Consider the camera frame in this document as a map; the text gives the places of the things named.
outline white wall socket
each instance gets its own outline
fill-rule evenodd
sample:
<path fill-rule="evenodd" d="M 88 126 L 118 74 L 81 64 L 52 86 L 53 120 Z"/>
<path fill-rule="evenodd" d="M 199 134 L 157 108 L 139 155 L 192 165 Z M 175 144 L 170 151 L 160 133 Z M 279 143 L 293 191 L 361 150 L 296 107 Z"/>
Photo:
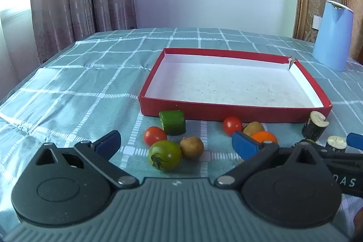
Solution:
<path fill-rule="evenodd" d="M 319 30 L 320 23 L 321 23 L 321 20 L 322 20 L 322 19 L 323 19 L 322 17 L 319 17 L 319 16 L 314 15 L 314 17 L 313 17 L 313 25 L 312 25 L 312 27 L 313 27 L 314 29 Z"/>

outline ridged gray surface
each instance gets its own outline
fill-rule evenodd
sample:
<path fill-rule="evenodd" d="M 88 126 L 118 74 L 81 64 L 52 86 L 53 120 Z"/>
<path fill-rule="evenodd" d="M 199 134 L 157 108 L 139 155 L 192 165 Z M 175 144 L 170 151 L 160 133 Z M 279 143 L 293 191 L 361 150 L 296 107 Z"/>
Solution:
<path fill-rule="evenodd" d="M 242 204 L 238 193 L 207 179 L 152 179 L 117 193 L 96 218 L 63 229 L 22 223 L 4 242 L 344 242 L 333 225 L 306 230 L 271 225 Z"/>

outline silver bolt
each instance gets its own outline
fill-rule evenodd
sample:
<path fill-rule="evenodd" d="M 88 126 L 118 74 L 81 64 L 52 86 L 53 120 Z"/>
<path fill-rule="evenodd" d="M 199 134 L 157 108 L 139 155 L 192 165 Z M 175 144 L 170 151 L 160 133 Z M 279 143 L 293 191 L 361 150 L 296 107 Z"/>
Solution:
<path fill-rule="evenodd" d="M 217 181 L 220 185 L 231 185 L 235 182 L 235 178 L 231 176 L 221 176 Z"/>
<path fill-rule="evenodd" d="M 132 176 L 124 176 L 124 177 L 120 177 L 117 182 L 120 185 L 132 185 L 133 183 L 136 182 L 136 179 Z"/>

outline blue-green checkered cloth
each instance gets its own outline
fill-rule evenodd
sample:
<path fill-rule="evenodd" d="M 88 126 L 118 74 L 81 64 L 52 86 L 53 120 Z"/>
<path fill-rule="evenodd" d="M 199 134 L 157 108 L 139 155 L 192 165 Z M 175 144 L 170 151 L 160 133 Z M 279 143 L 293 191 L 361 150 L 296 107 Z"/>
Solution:
<path fill-rule="evenodd" d="M 119 130 L 122 147 L 111 162 L 142 180 L 150 177 L 210 177 L 239 163 L 231 138 L 220 122 L 186 121 L 187 134 L 207 146 L 200 162 L 182 162 L 174 173 L 161 173 L 147 160 L 143 132 L 159 119 L 140 112 L 137 96 L 155 60 L 165 47 L 229 49 L 293 56 L 324 89 L 334 107 L 328 136 L 361 133 L 363 128 L 363 67 L 349 59 L 344 72 L 334 72 L 312 57 L 313 44 L 292 38 L 227 29 L 155 28 L 94 34 L 76 42 L 43 65 L 0 106 L 0 236 L 17 225 L 10 201 L 16 180 L 44 142 L 71 147 Z M 302 124 L 266 124 L 281 146 L 302 139 Z M 181 137 L 171 137 L 178 142 Z M 344 196 L 341 210 L 353 232 L 352 219 L 362 200 Z"/>

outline electric kettle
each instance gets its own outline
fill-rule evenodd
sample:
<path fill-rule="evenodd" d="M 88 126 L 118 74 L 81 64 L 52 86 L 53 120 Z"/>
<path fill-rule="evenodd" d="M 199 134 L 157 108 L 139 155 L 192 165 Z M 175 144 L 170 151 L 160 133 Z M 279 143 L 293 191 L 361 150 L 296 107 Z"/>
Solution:
<path fill-rule="evenodd" d="M 327 0 L 313 57 L 325 66 L 343 71 L 349 54 L 353 11 L 339 2 Z"/>

